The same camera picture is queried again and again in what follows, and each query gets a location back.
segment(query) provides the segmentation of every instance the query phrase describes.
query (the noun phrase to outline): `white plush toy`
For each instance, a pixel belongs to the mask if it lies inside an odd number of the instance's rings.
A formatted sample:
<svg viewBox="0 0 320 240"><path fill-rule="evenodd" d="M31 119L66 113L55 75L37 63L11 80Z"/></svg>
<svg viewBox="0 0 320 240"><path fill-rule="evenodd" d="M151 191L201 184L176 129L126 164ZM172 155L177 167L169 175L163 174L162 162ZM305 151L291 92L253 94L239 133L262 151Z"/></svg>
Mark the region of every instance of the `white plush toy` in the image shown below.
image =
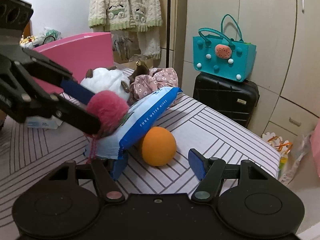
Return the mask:
<svg viewBox="0 0 320 240"><path fill-rule="evenodd" d="M103 90L115 92L118 96L128 101L130 82L128 77L118 69L108 70L106 68L96 68L92 71L92 77L88 77L81 81L81 85L94 93Z"/></svg>

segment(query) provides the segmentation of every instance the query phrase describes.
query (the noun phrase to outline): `pink box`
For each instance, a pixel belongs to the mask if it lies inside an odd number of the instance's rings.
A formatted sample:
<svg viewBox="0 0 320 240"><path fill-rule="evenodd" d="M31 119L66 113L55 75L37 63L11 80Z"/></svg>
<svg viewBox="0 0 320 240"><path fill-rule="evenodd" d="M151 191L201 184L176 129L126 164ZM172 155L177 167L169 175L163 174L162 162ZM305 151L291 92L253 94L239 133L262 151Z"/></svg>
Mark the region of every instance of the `pink box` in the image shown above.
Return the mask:
<svg viewBox="0 0 320 240"><path fill-rule="evenodd" d="M113 66L111 33L83 33L34 48L67 68L81 82L88 69ZM61 88L36 79L47 93L61 93Z"/></svg>

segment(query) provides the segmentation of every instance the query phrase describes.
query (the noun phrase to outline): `pink pom pom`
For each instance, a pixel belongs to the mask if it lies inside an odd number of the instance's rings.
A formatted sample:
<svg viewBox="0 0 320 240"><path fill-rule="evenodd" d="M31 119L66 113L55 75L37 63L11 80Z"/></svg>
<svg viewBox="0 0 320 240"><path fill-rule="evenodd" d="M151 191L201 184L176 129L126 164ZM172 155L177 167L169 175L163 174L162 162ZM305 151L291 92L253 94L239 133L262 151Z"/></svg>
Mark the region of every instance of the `pink pom pom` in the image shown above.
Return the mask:
<svg viewBox="0 0 320 240"><path fill-rule="evenodd" d="M111 134L118 128L121 119L129 111L129 106L116 93L104 90L90 99L86 110L99 118L103 132Z"/></svg>

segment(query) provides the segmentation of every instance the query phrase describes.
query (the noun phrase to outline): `pink floral fabric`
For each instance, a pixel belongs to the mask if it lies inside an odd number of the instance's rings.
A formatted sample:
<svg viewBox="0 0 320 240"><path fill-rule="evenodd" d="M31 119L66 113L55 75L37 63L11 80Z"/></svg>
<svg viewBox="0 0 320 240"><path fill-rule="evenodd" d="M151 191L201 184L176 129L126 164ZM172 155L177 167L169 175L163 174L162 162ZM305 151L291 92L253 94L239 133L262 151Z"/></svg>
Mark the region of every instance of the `pink floral fabric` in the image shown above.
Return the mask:
<svg viewBox="0 0 320 240"><path fill-rule="evenodd" d="M178 76L173 68L151 68L148 75L137 76L130 85L129 104L133 104L161 87L178 87Z"/></svg>

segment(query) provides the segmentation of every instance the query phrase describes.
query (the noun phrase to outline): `pink object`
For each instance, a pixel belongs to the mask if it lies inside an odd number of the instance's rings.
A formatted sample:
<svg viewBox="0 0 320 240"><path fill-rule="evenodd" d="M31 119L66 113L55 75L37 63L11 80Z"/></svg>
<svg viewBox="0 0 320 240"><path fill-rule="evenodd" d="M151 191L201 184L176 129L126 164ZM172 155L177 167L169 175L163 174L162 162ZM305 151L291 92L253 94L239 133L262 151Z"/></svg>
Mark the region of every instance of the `pink object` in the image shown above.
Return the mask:
<svg viewBox="0 0 320 240"><path fill-rule="evenodd" d="M231 48L223 44L218 44L215 47L214 51L217 57L224 58L224 59L230 58L232 54Z"/></svg>
<svg viewBox="0 0 320 240"><path fill-rule="evenodd" d="M116 93L104 90L89 101L86 111L97 116L101 122L101 134L112 134L129 111L127 102Z"/></svg>
<svg viewBox="0 0 320 240"><path fill-rule="evenodd" d="M311 138L311 150L313 154L313 159L316 164L316 169L318 176L320 177L320 121L318 122Z"/></svg>
<svg viewBox="0 0 320 240"><path fill-rule="evenodd" d="M178 87L178 76L173 68L151 68L147 75L137 76L130 84L129 105L133 105L137 100L145 98L161 87Z"/></svg>
<svg viewBox="0 0 320 240"><path fill-rule="evenodd" d="M67 68L80 83L88 69L113 66L111 33L83 33L34 48ZM61 93L61 88L36 79L47 93Z"/></svg>

